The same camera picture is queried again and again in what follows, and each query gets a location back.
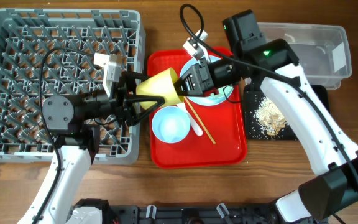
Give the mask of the yellow plastic cup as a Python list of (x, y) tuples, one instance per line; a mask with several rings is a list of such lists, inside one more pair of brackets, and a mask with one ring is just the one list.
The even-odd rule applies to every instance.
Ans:
[(162, 107), (177, 105), (184, 102), (183, 96), (178, 96), (174, 83), (178, 80), (178, 75), (173, 68), (168, 68), (146, 81), (141, 82), (136, 87), (137, 95), (161, 96), (165, 102)]

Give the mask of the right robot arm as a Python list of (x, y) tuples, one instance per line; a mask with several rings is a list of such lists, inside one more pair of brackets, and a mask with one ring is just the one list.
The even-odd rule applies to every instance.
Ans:
[(266, 41), (251, 10), (223, 21), (232, 55), (202, 56), (175, 83), (180, 96), (206, 96), (250, 78), (284, 115), (306, 152), (314, 179), (273, 202), (271, 222), (324, 220), (358, 202), (358, 145), (333, 120), (283, 39)]

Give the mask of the rice and peanut scraps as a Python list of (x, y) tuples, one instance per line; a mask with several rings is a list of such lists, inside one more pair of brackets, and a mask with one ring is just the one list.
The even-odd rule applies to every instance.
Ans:
[(263, 96), (254, 118), (261, 126), (261, 131), (270, 137), (277, 137), (279, 132), (287, 127), (287, 121), (278, 107), (268, 97)]

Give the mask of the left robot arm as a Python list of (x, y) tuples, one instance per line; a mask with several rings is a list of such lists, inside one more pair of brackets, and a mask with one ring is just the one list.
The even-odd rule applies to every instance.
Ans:
[(78, 187), (99, 151), (100, 127), (86, 120), (112, 115), (118, 124), (137, 125), (165, 102), (162, 96), (138, 95), (141, 73), (124, 72), (103, 89), (77, 95), (54, 95), (40, 107), (55, 154), (32, 205), (20, 223), (65, 223)]

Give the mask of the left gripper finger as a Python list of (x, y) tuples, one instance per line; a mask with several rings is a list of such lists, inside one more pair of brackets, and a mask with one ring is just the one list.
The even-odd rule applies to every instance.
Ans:
[(124, 98), (125, 122), (128, 126), (135, 126), (149, 114), (165, 103), (164, 97), (147, 95), (127, 95)]
[(124, 81), (127, 85), (127, 89), (129, 90), (129, 92), (133, 93), (136, 93), (136, 88), (138, 86), (136, 82), (137, 80), (143, 82), (149, 79), (147, 75), (133, 71), (123, 71), (121, 75), (124, 77)]

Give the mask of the light blue bowl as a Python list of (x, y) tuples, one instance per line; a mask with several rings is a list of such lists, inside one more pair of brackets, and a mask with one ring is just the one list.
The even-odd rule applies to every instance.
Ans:
[(167, 106), (154, 114), (151, 127), (158, 140), (175, 144), (187, 137), (190, 132), (190, 119), (177, 106)]

